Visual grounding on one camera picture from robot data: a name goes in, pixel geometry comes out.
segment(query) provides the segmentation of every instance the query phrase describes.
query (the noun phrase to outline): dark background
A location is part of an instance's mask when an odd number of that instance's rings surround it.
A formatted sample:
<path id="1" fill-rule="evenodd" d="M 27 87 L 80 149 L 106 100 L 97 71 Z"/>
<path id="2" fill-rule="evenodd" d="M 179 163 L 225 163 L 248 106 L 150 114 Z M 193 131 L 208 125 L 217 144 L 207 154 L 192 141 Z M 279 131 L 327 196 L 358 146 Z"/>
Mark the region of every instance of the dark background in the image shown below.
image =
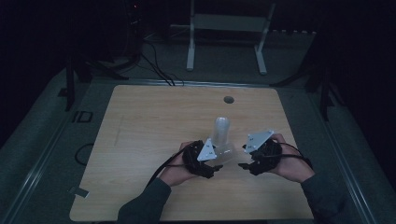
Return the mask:
<path id="1" fill-rule="evenodd" d="M 106 21 L 122 21 L 126 15 L 120 8 L 130 5 L 113 2 L 121 7 L 113 10 L 104 0 L 0 3 L 0 146 L 50 79 L 65 67 L 71 49 L 104 61 L 120 54 L 121 47 L 111 44 L 104 27 L 108 26 Z M 219 10 L 258 13 L 244 1 L 199 2 L 198 9 L 215 13 Z M 294 30 L 318 32 L 306 56 L 307 66 L 315 64 L 330 70 L 332 83 L 338 87 L 395 188 L 392 171 L 396 168 L 396 153 L 392 140 L 396 133 L 393 105 L 396 102 L 396 3 L 390 0 L 276 2 L 272 30 L 287 30 L 290 34 Z M 169 23 L 189 23 L 189 1 L 130 3 L 139 6 L 129 16 L 141 16 L 142 34 L 146 25 L 166 35 Z M 115 19 L 103 21 L 102 14 L 106 12 Z M 114 27 L 124 34 L 125 25 Z M 122 45 L 128 48 L 121 54 L 138 52 L 133 39 Z"/>

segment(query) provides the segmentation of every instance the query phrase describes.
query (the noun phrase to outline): translucent bottle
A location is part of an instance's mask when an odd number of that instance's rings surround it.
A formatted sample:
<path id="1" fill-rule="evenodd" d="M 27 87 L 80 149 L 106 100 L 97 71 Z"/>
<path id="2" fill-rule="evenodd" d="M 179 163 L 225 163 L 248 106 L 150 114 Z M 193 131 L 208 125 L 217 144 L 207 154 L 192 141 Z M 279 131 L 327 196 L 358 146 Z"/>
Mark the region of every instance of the translucent bottle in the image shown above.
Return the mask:
<path id="1" fill-rule="evenodd" d="M 228 139 L 230 130 L 230 120 L 227 118 L 217 118 L 211 135 L 212 145 L 217 158 L 213 160 L 215 165 L 224 164 L 233 158 L 234 146 Z"/>

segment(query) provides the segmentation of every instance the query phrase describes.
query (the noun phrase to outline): wooden table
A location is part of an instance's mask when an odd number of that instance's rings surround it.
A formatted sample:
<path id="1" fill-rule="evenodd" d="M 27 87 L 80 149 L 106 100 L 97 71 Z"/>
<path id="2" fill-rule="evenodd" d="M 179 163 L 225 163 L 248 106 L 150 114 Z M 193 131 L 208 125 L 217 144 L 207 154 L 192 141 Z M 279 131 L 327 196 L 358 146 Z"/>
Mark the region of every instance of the wooden table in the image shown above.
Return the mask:
<path id="1" fill-rule="evenodd" d="M 234 98 L 233 104 L 224 102 Z M 180 143 L 206 140 L 217 117 L 231 122 L 233 161 L 206 179 L 172 188 L 161 220 L 312 218 L 299 184 L 272 174 L 251 175 L 241 148 L 248 133 L 274 130 L 295 145 L 277 92 L 255 88 L 118 86 L 113 91 L 70 212 L 75 221 L 116 220 Z"/>

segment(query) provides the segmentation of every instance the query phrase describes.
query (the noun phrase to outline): black sleeve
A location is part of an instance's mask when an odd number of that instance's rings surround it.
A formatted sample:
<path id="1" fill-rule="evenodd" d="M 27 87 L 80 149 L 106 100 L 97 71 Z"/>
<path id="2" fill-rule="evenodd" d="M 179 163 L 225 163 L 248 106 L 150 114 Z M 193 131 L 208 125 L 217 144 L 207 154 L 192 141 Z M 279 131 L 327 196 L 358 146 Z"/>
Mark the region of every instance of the black sleeve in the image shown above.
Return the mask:
<path id="1" fill-rule="evenodd" d="M 315 174 L 301 184 L 316 223 L 355 223 L 350 198 L 323 174 Z"/>
<path id="2" fill-rule="evenodd" d="M 117 224 L 157 224 L 170 194 L 171 188 L 156 178 L 142 194 L 120 209 Z"/>

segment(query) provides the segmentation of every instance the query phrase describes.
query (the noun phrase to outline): person's left hand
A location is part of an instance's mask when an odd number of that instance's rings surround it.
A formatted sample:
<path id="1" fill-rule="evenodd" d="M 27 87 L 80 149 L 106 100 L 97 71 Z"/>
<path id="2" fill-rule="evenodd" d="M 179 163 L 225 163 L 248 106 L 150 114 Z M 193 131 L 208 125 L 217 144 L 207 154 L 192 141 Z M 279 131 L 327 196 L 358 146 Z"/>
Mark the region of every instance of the person's left hand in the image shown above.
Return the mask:
<path id="1" fill-rule="evenodd" d="M 183 149 L 185 146 L 188 144 L 191 144 L 192 142 L 185 142 L 180 145 L 180 149 Z M 181 183 L 183 183 L 186 180 L 189 180 L 191 178 L 197 177 L 198 175 L 193 175 L 190 173 L 186 167 L 183 166 L 183 153 L 178 155 L 176 158 L 174 158 L 169 165 L 173 166 L 168 166 L 163 169 L 163 172 L 160 174 L 159 178 L 165 182 L 169 187 L 177 186 Z"/>

